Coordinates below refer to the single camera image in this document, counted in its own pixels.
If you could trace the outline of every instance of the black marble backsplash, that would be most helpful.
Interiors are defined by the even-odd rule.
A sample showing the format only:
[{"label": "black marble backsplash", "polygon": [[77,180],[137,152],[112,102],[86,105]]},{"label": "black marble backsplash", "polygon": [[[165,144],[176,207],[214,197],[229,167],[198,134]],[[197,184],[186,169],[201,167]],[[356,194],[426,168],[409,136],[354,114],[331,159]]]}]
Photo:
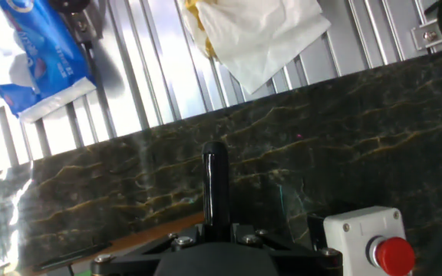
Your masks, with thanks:
[{"label": "black marble backsplash", "polygon": [[442,53],[0,173],[0,248],[25,267],[202,211],[200,152],[229,147],[233,217],[309,244],[333,202],[402,211],[419,265],[442,226]]}]

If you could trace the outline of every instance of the screw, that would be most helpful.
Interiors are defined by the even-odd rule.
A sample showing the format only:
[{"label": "screw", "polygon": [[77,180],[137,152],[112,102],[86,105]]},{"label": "screw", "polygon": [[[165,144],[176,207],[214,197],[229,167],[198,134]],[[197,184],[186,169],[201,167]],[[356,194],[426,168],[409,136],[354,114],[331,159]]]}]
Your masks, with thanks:
[{"label": "screw", "polygon": [[86,30],[88,29],[88,24],[86,24],[86,22],[82,22],[81,20],[79,20],[78,28],[80,29],[80,32],[86,32]]},{"label": "screw", "polygon": [[187,236],[179,237],[175,241],[178,245],[190,245],[191,243],[193,243],[192,238]]},{"label": "screw", "polygon": [[322,253],[325,256],[335,256],[338,255],[338,251],[333,248],[323,248],[320,250],[320,253]]},{"label": "screw", "polygon": [[424,33],[424,39],[429,42],[435,41],[436,38],[437,38],[437,33],[435,31],[426,31]]},{"label": "screw", "polygon": [[256,235],[245,235],[243,236],[242,240],[243,243],[246,245],[253,245],[260,242],[260,238],[257,237]]},{"label": "screw", "polygon": [[111,259],[112,259],[112,255],[110,255],[110,254],[102,254],[102,255],[98,255],[95,258],[95,262],[100,264],[100,263],[108,262]]},{"label": "screw", "polygon": [[255,231],[255,233],[257,235],[267,235],[269,233],[269,231],[267,231],[265,229],[260,229],[260,230]]}]

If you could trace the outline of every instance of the blue package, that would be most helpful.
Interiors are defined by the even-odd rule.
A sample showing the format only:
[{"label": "blue package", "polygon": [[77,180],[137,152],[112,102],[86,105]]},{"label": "blue package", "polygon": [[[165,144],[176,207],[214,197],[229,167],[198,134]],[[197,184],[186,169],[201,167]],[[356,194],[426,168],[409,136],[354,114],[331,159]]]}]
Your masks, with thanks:
[{"label": "blue package", "polygon": [[31,122],[95,89],[87,62],[47,0],[0,0],[28,57],[33,87],[0,85],[12,113]]}]

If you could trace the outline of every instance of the wooden edge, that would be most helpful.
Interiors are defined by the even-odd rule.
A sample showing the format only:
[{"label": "wooden edge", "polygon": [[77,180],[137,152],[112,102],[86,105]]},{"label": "wooden edge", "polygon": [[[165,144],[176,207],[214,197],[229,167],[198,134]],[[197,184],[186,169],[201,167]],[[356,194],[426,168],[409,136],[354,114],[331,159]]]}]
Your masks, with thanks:
[{"label": "wooden edge", "polygon": [[[188,216],[186,218],[178,219],[173,222],[164,223],[156,227],[138,232],[136,234],[128,235],[125,238],[119,238],[118,240],[112,241],[112,246],[106,248],[95,255],[88,256],[86,258],[81,258],[79,260],[73,261],[68,265],[77,264],[85,261],[91,261],[100,254],[113,254],[114,252],[122,251],[128,248],[137,247],[138,245],[143,245],[165,235],[174,232],[180,232],[185,228],[189,228],[195,224],[204,221],[204,214],[202,212],[195,215]],[[44,270],[39,272],[33,272],[33,267],[24,268],[19,271],[21,275],[40,275],[51,270]]]}]

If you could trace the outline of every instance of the emergency stop button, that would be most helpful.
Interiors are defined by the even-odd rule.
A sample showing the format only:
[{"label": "emergency stop button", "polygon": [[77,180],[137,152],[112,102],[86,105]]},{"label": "emergency stop button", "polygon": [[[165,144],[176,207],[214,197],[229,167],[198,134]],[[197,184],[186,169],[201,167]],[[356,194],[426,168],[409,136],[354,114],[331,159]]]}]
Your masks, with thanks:
[{"label": "emergency stop button", "polygon": [[390,276],[405,276],[414,268],[414,249],[402,238],[381,242],[374,253],[380,267]]}]

